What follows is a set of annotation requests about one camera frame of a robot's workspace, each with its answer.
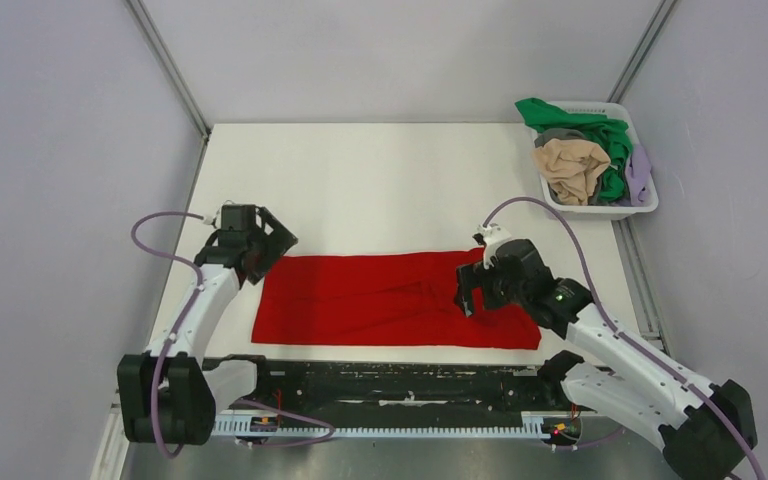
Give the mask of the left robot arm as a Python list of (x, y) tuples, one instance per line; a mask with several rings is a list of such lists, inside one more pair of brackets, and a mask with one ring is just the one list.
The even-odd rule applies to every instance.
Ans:
[(126, 438), (151, 443), (168, 459), (210, 438), (217, 414), (241, 399), (266, 405), (273, 379), (246, 358), (203, 368), (207, 347), (225, 310), (242, 288), (256, 285), (298, 239), (266, 207), (223, 204), (199, 221), (212, 232), (191, 259), (178, 255), (193, 280), (175, 317), (139, 354), (124, 355), (117, 384)]

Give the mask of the red t shirt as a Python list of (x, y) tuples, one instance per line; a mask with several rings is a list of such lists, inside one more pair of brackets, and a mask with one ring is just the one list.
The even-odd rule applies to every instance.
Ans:
[(324, 346), (454, 346), (535, 350), (541, 332), (516, 306), (467, 317), (455, 303), (456, 269), (482, 251), (293, 256), (267, 274), (251, 339)]

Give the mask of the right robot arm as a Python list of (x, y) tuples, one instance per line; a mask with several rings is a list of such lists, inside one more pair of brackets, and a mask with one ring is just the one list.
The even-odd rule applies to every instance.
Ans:
[(623, 327), (595, 291), (555, 276), (531, 241), (489, 231), (474, 239), (480, 260), (456, 270), (460, 310), (516, 306), (578, 349), (540, 367), (545, 405), (570, 402), (612, 419), (653, 445), (682, 479), (726, 479), (744, 460), (763, 476), (751, 397), (740, 384), (715, 384)]

